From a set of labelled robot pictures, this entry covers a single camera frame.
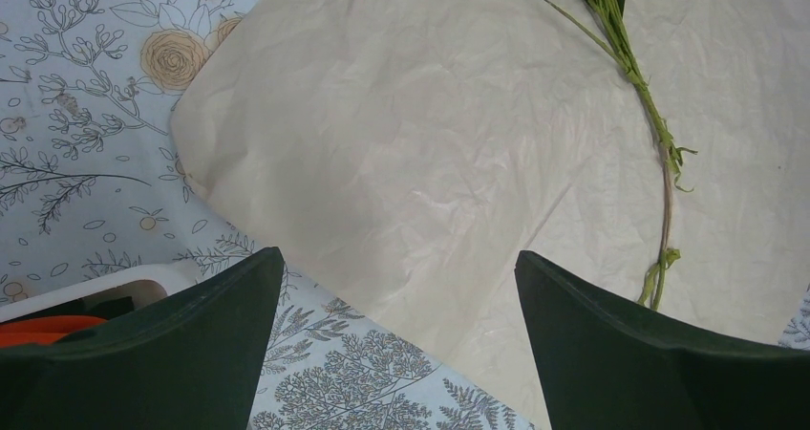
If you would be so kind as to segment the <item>peach wrapping paper sheet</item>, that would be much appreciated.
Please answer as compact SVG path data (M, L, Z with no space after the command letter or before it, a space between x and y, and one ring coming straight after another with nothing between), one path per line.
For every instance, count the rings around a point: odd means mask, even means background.
M684 148L660 310L774 344L809 285L809 0L627 0ZM195 192L386 330L549 426L514 267L635 299L649 122L580 0L260 0L171 117Z

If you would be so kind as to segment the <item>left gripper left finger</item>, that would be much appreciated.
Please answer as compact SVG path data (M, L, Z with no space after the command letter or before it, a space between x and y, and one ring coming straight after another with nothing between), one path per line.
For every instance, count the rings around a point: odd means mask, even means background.
M5 429L246 429L285 260L267 247L51 345L1 352Z

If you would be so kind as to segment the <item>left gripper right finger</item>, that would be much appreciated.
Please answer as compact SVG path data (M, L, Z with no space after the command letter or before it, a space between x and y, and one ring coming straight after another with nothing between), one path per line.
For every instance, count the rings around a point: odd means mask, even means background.
M714 333L525 250L515 280L555 429L805 429L809 354Z

